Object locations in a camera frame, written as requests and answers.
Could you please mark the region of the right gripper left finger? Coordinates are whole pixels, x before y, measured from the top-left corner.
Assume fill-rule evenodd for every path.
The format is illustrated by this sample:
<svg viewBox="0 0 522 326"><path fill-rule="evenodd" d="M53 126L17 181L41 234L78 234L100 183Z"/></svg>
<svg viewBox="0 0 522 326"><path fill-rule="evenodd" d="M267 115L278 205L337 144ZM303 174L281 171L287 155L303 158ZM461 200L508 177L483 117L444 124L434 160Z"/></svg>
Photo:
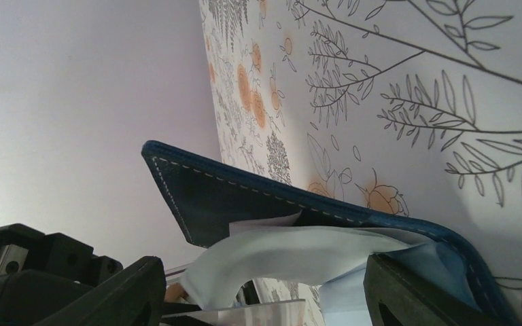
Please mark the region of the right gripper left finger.
<svg viewBox="0 0 522 326"><path fill-rule="evenodd" d="M166 280L162 260L145 256L38 325L159 325Z"/></svg>

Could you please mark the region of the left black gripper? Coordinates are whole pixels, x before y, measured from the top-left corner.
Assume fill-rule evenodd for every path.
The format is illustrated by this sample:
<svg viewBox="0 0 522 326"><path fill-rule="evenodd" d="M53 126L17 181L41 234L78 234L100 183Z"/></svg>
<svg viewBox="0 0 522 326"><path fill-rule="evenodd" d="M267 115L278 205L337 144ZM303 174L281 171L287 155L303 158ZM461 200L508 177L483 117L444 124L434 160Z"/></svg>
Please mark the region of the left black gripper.
<svg viewBox="0 0 522 326"><path fill-rule="evenodd" d="M93 251L62 233L0 227L0 325L34 325L122 271Z"/></svg>

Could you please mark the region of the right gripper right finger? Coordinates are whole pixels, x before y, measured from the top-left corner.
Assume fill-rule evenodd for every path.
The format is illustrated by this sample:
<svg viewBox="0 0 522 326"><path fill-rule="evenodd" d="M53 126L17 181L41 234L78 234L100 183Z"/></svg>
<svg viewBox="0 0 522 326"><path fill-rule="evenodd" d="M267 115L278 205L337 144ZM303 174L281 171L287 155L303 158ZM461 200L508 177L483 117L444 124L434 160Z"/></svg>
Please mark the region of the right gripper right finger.
<svg viewBox="0 0 522 326"><path fill-rule="evenodd" d="M374 326L500 324L384 254L368 257L364 292Z"/></svg>

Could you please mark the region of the white card black stripe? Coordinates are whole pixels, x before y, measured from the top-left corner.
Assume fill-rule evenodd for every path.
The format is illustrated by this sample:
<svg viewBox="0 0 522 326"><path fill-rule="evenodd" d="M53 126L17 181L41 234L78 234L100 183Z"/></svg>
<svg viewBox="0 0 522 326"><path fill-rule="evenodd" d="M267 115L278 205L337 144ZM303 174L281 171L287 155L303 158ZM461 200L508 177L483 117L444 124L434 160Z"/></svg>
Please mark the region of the white card black stripe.
<svg viewBox="0 0 522 326"><path fill-rule="evenodd" d="M161 325L303 325L305 300L241 305L219 310L164 313Z"/></svg>

